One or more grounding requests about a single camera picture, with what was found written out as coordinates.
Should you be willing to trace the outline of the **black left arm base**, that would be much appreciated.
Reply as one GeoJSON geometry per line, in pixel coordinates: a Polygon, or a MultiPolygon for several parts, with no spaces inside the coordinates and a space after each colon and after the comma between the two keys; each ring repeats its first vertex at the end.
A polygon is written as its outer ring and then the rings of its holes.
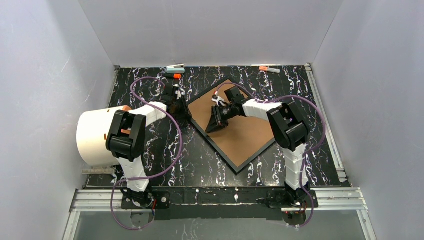
{"type": "Polygon", "coordinates": [[[144,192],[137,192],[129,188],[120,190],[122,193],[122,209],[168,209],[170,206],[171,196],[167,191],[156,191],[148,188],[144,192]]]}

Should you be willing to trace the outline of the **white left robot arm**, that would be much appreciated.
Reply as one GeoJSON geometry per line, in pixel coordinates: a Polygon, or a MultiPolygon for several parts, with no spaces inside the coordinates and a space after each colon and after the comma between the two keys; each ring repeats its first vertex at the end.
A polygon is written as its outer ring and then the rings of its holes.
{"type": "Polygon", "coordinates": [[[191,118],[185,96],[177,84],[166,84],[157,101],[145,102],[140,108],[125,111],[117,110],[113,115],[106,138],[106,149],[120,164],[126,178],[126,187],[133,192],[144,192],[149,180],[162,176],[177,162],[183,150],[181,127],[176,118],[191,118]],[[161,173],[147,176],[143,165],[146,130],[151,124],[169,118],[175,125],[179,148],[175,160],[161,173]]]}

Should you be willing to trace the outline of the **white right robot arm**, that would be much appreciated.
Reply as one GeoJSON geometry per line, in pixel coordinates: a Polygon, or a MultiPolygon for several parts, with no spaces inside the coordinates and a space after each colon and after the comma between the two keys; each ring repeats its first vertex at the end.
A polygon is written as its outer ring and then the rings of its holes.
{"type": "Polygon", "coordinates": [[[220,131],[229,125],[229,119],[238,116],[269,122],[276,143],[283,148],[287,168],[285,185],[294,191],[306,188],[309,180],[302,164],[310,130],[296,104],[267,103],[245,97],[236,86],[224,93],[229,102],[218,96],[218,91],[211,97],[215,105],[211,107],[211,118],[205,132],[220,131]]]}

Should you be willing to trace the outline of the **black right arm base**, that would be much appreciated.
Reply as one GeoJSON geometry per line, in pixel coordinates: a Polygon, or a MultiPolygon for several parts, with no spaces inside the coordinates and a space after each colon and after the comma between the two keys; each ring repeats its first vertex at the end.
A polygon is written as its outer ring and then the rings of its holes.
{"type": "Polygon", "coordinates": [[[265,204],[271,209],[281,209],[281,208],[318,208],[318,196],[317,193],[310,189],[305,188],[308,193],[306,193],[302,188],[297,190],[288,190],[284,187],[271,188],[266,190],[263,196],[260,196],[256,199],[256,203],[265,204]]]}

